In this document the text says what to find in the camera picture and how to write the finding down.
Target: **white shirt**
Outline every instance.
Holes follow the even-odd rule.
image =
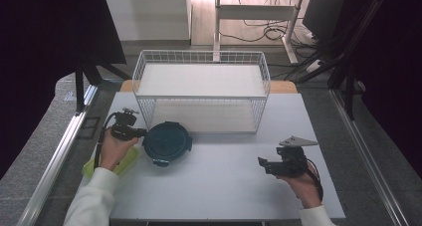
[[[65,226],[108,225],[108,218],[114,205],[113,193],[118,184],[118,176],[104,168],[97,168],[93,178],[81,187],[65,219]],[[335,226],[325,207],[300,210],[303,226]]]

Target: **person's hand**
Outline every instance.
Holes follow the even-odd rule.
[[[317,175],[316,170],[310,163],[308,163],[308,168],[314,175]],[[296,193],[296,196],[301,199],[304,208],[315,208],[321,206],[314,181],[306,173],[302,176],[292,178],[278,175],[277,178],[283,179],[289,183],[293,191]]]
[[[113,171],[124,158],[127,151],[138,142],[138,138],[128,141],[119,140],[111,135],[111,129],[105,131],[100,167]]]

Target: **white tabletop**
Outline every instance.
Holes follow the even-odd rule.
[[[138,110],[133,93],[117,93],[109,113]],[[141,114],[135,127],[145,127]],[[256,134],[191,134],[192,151],[165,168],[140,158],[115,191],[114,219],[142,221],[271,221],[298,219],[300,200],[289,185],[265,173],[258,156],[281,161],[276,147],[297,136],[315,140],[302,96],[271,94]],[[304,147],[317,166],[323,204],[331,218],[344,218],[319,146]]]

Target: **aluminum rail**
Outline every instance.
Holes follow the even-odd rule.
[[[31,199],[29,200],[19,222],[17,225],[32,226],[37,221],[41,210],[43,209],[44,203],[56,181],[57,176],[62,168],[62,165],[71,149],[72,143],[74,142],[78,130],[80,129],[87,111],[93,101],[94,96],[97,93],[98,88],[89,86],[85,93],[85,108],[78,115],[74,115],[71,122],[68,125],[59,145],[50,160],[44,174],[39,181],[37,188],[35,189]]]
[[[344,121],[345,126],[347,127],[348,132],[350,133],[351,138],[353,139],[354,145],[356,146],[357,151],[362,158],[363,164],[366,167],[366,170],[371,177],[376,190],[378,191],[382,202],[385,205],[385,208],[388,211],[388,214],[391,217],[394,225],[396,226],[404,226],[409,225],[401,208],[400,205],[395,198],[393,192],[391,191],[390,187],[388,186],[384,176],[381,173],[381,170],[378,168],[372,154],[366,145],[360,131],[353,120],[350,120],[347,116],[346,111],[343,108],[344,101],[340,95],[339,91],[336,90],[329,90],[332,98],[335,101],[337,109],[341,115],[342,120]]]

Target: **white wire basket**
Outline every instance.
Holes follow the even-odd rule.
[[[132,84],[148,129],[175,121],[190,132],[255,133],[270,93],[262,52],[145,50]]]

